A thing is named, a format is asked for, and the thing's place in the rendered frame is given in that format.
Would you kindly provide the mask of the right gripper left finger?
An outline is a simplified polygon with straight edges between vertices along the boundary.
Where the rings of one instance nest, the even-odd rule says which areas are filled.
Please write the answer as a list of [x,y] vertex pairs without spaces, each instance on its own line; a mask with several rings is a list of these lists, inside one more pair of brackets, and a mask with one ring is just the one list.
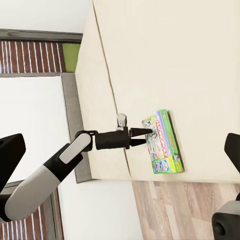
[[0,139],[0,194],[26,152],[21,133]]

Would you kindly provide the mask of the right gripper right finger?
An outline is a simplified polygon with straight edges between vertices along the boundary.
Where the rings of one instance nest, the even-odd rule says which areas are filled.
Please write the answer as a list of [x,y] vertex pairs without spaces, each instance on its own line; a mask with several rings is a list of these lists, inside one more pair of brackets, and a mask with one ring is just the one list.
[[240,173],[240,135],[228,133],[224,151]]

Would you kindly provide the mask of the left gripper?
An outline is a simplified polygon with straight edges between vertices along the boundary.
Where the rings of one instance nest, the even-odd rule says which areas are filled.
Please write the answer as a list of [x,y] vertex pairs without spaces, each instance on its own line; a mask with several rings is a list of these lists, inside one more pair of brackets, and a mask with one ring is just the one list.
[[149,128],[130,128],[123,127],[123,130],[106,132],[106,141],[108,149],[125,148],[130,149],[130,146],[136,147],[147,143],[146,139],[133,139],[132,137],[146,135],[152,133]]

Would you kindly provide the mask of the board game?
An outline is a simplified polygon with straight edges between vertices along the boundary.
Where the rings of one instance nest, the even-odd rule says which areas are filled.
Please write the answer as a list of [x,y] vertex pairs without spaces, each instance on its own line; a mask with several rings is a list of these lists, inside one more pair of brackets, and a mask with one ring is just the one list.
[[183,172],[175,137],[166,109],[161,109],[142,121],[143,129],[152,130],[145,134],[146,144],[154,174]]

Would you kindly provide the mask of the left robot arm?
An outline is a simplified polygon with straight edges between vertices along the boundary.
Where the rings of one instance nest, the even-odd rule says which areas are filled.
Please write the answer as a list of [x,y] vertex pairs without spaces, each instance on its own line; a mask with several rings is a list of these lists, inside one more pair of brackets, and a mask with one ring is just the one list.
[[12,194],[0,194],[0,225],[21,221],[32,215],[57,189],[64,179],[83,160],[82,152],[93,149],[93,138],[98,151],[105,149],[136,147],[147,143],[146,139],[132,137],[153,132],[149,128],[130,128],[126,114],[119,113],[115,131],[99,133],[97,130],[78,131],[72,143],[67,143],[40,168],[32,173]]

